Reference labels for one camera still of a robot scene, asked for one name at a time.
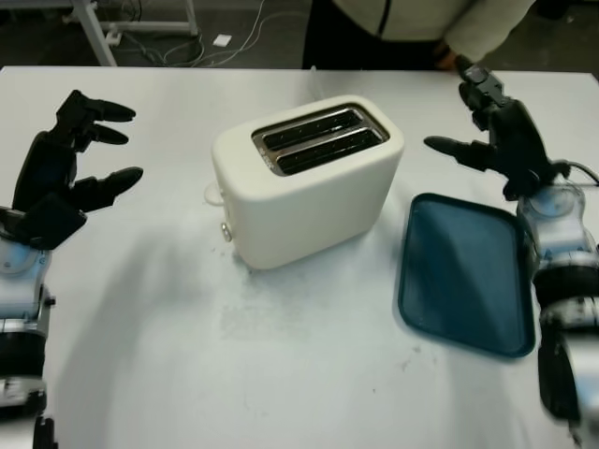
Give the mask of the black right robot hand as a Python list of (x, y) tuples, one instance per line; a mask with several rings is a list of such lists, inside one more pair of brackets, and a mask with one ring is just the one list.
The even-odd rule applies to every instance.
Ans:
[(460, 98), (472, 112), (475, 126), (489, 134), (487, 143), (429, 136), (425, 145), (478, 171), (492, 170), (506, 178), (504, 197), (515, 201), (550, 185), (558, 170), (524, 104), (504, 94), (503, 83), (484, 66), (456, 58)]

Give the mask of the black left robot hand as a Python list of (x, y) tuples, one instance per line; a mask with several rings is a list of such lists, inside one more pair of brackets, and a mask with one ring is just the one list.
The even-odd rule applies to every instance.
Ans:
[(91, 143), (125, 145), (128, 137), (104, 122), (127, 123), (136, 112), (124, 105), (72, 91), (56, 112), (56, 124), (36, 135), (17, 179), (12, 208), (27, 212), (43, 197), (56, 194), (76, 210), (109, 207), (143, 175), (140, 167), (112, 172), (104, 179), (77, 180), (77, 156)]

